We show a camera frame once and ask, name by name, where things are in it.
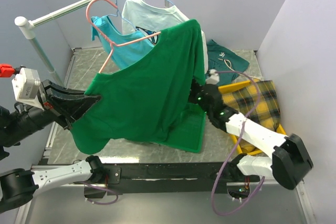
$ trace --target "green t-shirt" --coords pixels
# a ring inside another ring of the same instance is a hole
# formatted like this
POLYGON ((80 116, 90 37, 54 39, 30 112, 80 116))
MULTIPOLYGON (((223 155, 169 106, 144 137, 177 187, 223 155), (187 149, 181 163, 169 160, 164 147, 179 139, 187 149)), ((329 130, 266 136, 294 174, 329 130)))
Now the green t-shirt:
POLYGON ((189 20, 161 31, 142 59, 98 73, 85 94, 102 99, 70 130, 78 149, 96 153, 111 139, 165 141, 186 107, 193 77, 205 83, 201 28, 189 20))

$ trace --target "pink hanger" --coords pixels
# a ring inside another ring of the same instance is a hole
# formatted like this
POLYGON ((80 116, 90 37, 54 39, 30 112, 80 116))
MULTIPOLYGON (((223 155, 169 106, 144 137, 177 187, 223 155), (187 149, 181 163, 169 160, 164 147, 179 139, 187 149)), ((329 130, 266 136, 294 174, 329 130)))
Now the pink hanger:
MULTIPOLYGON (((111 52, 110 54, 107 56, 103 66, 101 66, 100 70, 99 70, 99 73, 102 73, 103 72, 103 69, 105 68, 107 62, 109 61, 109 59, 111 58, 112 54, 113 54, 113 46, 116 46, 116 47, 122 47, 122 46, 126 46, 126 45, 129 45, 129 44, 132 44, 132 43, 135 43, 135 42, 138 42, 138 41, 142 41, 144 39, 148 39, 148 38, 151 38, 151 37, 154 37, 154 36, 157 36, 159 35, 161 32, 158 31, 157 33, 155 34, 151 34, 151 35, 148 35, 148 36, 145 36, 143 38, 140 38, 140 39, 135 39, 133 41, 130 41, 130 42, 126 42, 126 43, 122 43, 122 44, 116 44, 115 42, 113 42, 112 40, 110 40, 97 26, 95 26, 95 24, 91 21, 90 19, 90 15, 89 15, 89 11, 90 11, 90 8, 91 8, 91 5, 96 2, 96 1, 99 1, 99 0, 91 0, 91 2, 88 4, 88 6, 86 7, 86 19, 88 20, 88 22, 91 24, 91 26, 93 26, 100 34, 101 36, 103 36, 103 38, 110 43, 110 47, 111 47, 111 52)), ((112 5, 114 8, 118 8, 115 3, 113 3, 112 1, 110 0, 104 0, 106 2, 108 2, 110 5, 112 5)))

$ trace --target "plaid fabric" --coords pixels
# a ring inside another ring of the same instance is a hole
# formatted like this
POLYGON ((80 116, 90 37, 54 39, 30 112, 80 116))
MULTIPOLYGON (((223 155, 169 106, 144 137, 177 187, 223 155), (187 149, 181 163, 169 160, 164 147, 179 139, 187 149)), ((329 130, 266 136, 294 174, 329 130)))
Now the plaid fabric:
MULTIPOLYGON (((269 130, 276 131, 280 124, 280 108, 275 86, 272 81, 258 81, 261 92, 260 103, 249 118, 269 130)), ((226 105, 246 114, 257 101, 257 90, 253 84, 232 93, 223 94, 226 105)), ((251 152, 255 147, 246 141, 240 143, 243 152, 251 152)))

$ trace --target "cyan t-shirt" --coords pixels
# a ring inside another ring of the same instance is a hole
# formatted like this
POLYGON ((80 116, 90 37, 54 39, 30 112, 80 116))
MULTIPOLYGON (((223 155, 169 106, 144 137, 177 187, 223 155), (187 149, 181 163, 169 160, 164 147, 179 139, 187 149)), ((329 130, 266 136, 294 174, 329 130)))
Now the cyan t-shirt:
MULTIPOLYGON (((115 28, 108 16, 92 17, 91 20, 106 36, 109 37, 110 40, 114 41, 116 44, 122 44, 144 37, 140 31, 126 35, 121 34, 115 28)), ((111 51, 110 43, 108 43, 94 27, 91 28, 92 40, 95 40, 95 36, 97 36, 105 52, 109 54, 111 51)), ((152 50, 153 47, 153 44, 148 39, 123 47, 114 46, 112 60, 120 69, 124 69, 143 58, 149 51, 152 50)))

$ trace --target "gray floor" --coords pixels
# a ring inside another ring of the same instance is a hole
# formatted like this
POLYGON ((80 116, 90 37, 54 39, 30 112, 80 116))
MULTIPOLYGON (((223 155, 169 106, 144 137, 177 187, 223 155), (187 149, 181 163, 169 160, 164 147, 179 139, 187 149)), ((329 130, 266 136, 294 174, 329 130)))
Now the gray floor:
MULTIPOLYGON (((261 72, 257 58, 252 50, 235 50, 242 58, 250 62, 246 73, 260 78, 261 72)), ((85 90, 99 71, 107 54, 103 49, 76 50, 68 87, 85 90)), ((104 72, 113 73, 118 67, 110 60, 104 72)), ((234 82, 246 80, 238 77, 234 82)), ((103 163, 177 163, 177 162, 221 162, 224 161, 233 143, 229 135, 216 129, 206 121, 203 148, 200 153, 190 153, 152 143, 135 143, 125 139, 111 140, 97 155, 103 163)), ((76 159, 85 159, 75 146, 72 135, 57 127, 49 164, 72 164, 76 159)))
MULTIPOLYGON (((114 196, 101 200, 107 202, 114 196)), ((215 196, 217 209, 228 212, 239 206, 227 194, 215 196)), ((32 200, 25 224, 303 224, 307 223, 296 190, 263 185, 262 190, 240 211, 217 216, 210 192, 125 194, 109 206, 84 201, 83 187, 58 187, 32 200)))

